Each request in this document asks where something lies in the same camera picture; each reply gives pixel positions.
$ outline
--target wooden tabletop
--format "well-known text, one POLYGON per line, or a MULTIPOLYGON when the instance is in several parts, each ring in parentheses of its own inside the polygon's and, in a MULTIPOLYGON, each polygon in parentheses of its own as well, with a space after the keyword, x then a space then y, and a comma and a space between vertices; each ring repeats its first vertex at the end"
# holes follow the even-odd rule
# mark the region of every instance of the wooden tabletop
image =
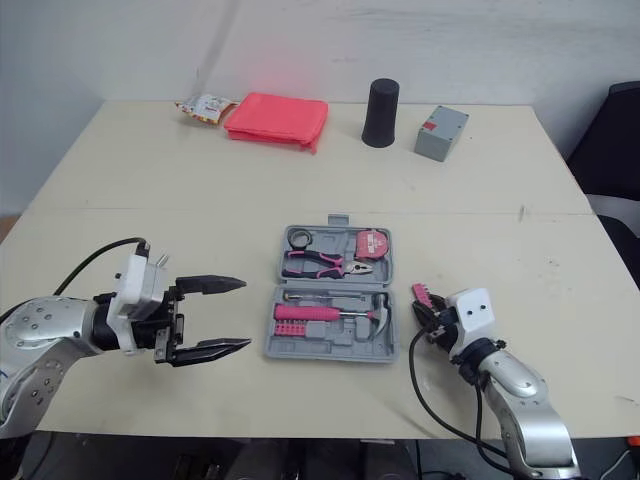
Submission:
MULTIPOLYGON (((185 344, 251 337, 223 360, 185 368, 150 353, 83 359, 68 373, 40 428, 176 436, 448 437, 409 381, 417 332, 410 285, 449 295, 487 287, 497 331, 540 371, 573 436, 640 431, 636 343, 640 295, 531 108, 454 107, 470 114, 445 163, 412 152, 433 106, 402 105, 396 142, 359 139, 364 105, 330 106, 311 155, 231 141, 170 103, 107 102, 0 246, 2 308, 47 295, 88 253, 134 235, 171 277, 215 273, 248 286, 191 296, 185 344), (394 238, 399 360, 388 366, 268 359, 263 354, 289 224, 355 226, 394 238)), ((68 289, 113 288, 127 248, 92 264, 68 289)), ((419 347, 425 397, 472 431, 471 388, 446 355, 419 347)), ((497 422, 485 435, 497 436, 497 422)))

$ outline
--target pink towel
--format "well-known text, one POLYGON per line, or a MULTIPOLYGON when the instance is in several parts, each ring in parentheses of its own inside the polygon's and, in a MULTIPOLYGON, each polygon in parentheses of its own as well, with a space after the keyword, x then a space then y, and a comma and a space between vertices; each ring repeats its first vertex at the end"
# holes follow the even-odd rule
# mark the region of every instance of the pink towel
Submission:
POLYGON ((329 105, 277 95, 250 93, 224 125, 233 140, 293 143, 316 152, 329 105))

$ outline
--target tool kit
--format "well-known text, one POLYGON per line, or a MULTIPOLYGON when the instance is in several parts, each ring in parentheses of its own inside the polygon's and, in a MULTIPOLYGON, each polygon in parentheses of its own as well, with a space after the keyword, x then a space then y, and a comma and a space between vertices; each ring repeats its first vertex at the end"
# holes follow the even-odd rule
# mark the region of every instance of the tool kit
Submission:
POLYGON ((388 289, 391 256, 388 230, 349 226, 346 215, 329 215, 327 226, 287 227, 266 355, 394 362, 399 347, 388 289))

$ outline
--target pliers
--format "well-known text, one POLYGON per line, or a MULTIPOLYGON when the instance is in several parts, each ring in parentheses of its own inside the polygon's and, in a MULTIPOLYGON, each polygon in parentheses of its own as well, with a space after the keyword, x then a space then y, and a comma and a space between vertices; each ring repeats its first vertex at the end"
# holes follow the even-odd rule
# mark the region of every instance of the pliers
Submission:
POLYGON ((318 270, 316 272, 304 272, 285 267, 282 270, 283 277, 291 278, 344 278, 345 275, 361 275, 372 273, 373 267, 362 262, 346 262, 342 255, 315 252, 313 250, 291 250, 287 252, 287 260, 301 259, 313 260, 317 263, 328 265, 330 268, 318 270))

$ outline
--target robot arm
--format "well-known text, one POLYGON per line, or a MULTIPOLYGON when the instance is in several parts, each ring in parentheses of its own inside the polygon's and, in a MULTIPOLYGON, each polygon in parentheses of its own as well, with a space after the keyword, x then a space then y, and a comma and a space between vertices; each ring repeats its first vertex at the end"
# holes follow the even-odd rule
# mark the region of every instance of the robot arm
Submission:
POLYGON ((418 296, 413 309, 427 327, 427 340, 447 351, 460 375, 484 392, 500 423, 514 474, 579 478, 569 432, 549 403, 545 380, 505 351, 503 341, 494 339, 495 318, 487 290, 465 290, 446 299, 418 296))
POLYGON ((167 288, 163 256, 148 261, 148 249, 129 257, 117 275, 116 292, 92 300, 62 296, 24 302, 0 317, 0 440, 32 433, 69 368, 80 358, 121 349, 153 349, 156 363, 179 367, 210 362, 240 350, 249 339, 217 339, 180 349, 185 294, 222 293, 245 283, 205 275, 177 278, 167 288))

